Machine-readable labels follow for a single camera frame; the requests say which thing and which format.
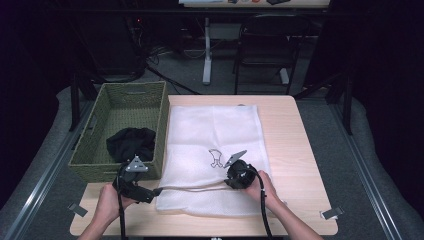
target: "green wicker basket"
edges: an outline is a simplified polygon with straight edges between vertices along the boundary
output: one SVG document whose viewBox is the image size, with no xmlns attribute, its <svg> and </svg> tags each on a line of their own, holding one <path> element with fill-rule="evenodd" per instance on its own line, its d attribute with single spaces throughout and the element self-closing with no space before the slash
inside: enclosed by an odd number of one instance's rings
<svg viewBox="0 0 424 240">
<path fill-rule="evenodd" d="M 146 127 L 156 131 L 155 150 L 141 180 L 160 179 L 168 113 L 165 82 L 103 84 L 69 167 L 87 183 L 112 182 L 120 164 L 109 155 L 106 139 L 124 128 Z"/>
</svg>

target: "white fabric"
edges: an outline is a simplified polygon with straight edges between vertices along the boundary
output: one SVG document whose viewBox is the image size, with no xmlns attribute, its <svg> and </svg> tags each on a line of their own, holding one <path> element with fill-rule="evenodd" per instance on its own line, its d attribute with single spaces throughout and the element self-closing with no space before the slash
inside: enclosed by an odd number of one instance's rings
<svg viewBox="0 0 424 240">
<path fill-rule="evenodd" d="M 260 214 L 259 203 L 223 182 L 228 168 L 213 167 L 220 154 L 209 152 L 219 150 L 225 165 L 232 154 L 247 150 L 241 159 L 270 173 L 256 106 L 174 106 L 167 141 L 157 210 L 203 216 Z"/>
</svg>

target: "human hand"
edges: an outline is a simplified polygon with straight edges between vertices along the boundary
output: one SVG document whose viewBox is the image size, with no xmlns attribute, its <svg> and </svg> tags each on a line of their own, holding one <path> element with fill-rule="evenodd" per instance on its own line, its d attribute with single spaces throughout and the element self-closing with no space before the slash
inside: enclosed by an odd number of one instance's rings
<svg viewBox="0 0 424 240">
<path fill-rule="evenodd" d="M 136 201 L 121 196 L 122 207 L 126 209 L 132 203 Z M 106 184 L 100 190 L 99 200 L 97 202 L 96 211 L 94 213 L 93 221 L 105 221 L 105 223 L 112 223 L 116 218 L 119 217 L 119 202 L 118 193 L 111 183 Z"/>
<path fill-rule="evenodd" d="M 278 198 L 277 191 L 274 188 L 274 185 L 272 184 L 271 178 L 269 177 L 268 173 L 259 170 L 258 171 L 259 176 L 262 179 L 262 182 L 264 184 L 265 189 L 265 205 L 269 208 L 270 206 L 275 205 L 278 201 L 281 201 Z M 258 177 L 255 178 L 255 180 L 252 182 L 252 184 L 242 190 L 244 193 L 249 195 L 252 199 L 254 199 L 257 202 L 261 201 L 261 186 Z"/>
<path fill-rule="evenodd" d="M 126 209 L 136 201 L 121 196 L 122 207 Z M 107 227 L 119 217 L 118 193 L 111 183 L 106 184 L 100 190 L 96 211 L 90 224 L 78 238 L 79 240 L 100 239 Z"/>
</svg>

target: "desk leg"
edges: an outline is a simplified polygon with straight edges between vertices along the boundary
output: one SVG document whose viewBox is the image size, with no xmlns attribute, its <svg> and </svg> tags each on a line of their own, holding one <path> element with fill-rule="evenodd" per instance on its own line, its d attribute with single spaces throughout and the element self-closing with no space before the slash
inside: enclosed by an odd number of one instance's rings
<svg viewBox="0 0 424 240">
<path fill-rule="evenodd" d="M 209 18 L 205 18 L 205 67 L 203 69 L 203 84 L 209 85 L 211 84 L 211 39 L 209 36 Z"/>
</svg>

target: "chair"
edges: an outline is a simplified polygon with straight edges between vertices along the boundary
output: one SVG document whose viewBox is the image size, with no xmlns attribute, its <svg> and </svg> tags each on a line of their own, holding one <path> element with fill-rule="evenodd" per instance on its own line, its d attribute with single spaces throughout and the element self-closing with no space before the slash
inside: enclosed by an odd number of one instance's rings
<svg viewBox="0 0 424 240">
<path fill-rule="evenodd" d="M 259 14 L 246 19 L 239 32 L 234 61 L 234 94 L 239 85 L 240 65 L 245 67 L 290 68 L 286 94 L 289 94 L 300 44 L 309 30 L 310 22 L 301 16 Z"/>
</svg>

